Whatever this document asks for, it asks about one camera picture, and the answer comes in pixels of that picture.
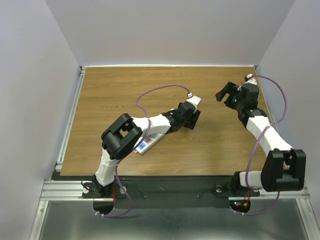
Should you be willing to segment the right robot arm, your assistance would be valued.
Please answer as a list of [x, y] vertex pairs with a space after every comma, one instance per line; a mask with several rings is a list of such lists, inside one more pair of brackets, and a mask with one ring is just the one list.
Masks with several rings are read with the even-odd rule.
[[300, 191], [304, 187], [306, 154], [289, 145], [269, 122], [267, 114], [258, 108], [259, 87], [255, 79], [241, 86], [228, 82], [215, 97], [236, 110], [238, 119], [256, 138], [266, 154], [261, 171], [236, 171], [230, 182], [231, 192], [242, 195], [251, 188], [267, 192]]

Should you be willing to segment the white power strip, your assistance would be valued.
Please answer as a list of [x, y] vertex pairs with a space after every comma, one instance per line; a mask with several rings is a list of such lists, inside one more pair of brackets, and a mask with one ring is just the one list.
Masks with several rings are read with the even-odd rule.
[[164, 136], [165, 135], [162, 133], [148, 135], [133, 152], [139, 155], [143, 155]]

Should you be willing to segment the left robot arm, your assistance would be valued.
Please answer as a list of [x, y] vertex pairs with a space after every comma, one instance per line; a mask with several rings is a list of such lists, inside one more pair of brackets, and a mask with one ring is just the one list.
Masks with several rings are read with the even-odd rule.
[[194, 129], [201, 113], [200, 102], [200, 97], [193, 96], [179, 103], [177, 109], [150, 118], [120, 115], [101, 135], [102, 156], [92, 181], [95, 193], [100, 197], [111, 193], [116, 166], [132, 151], [142, 155], [164, 135], [181, 127]]

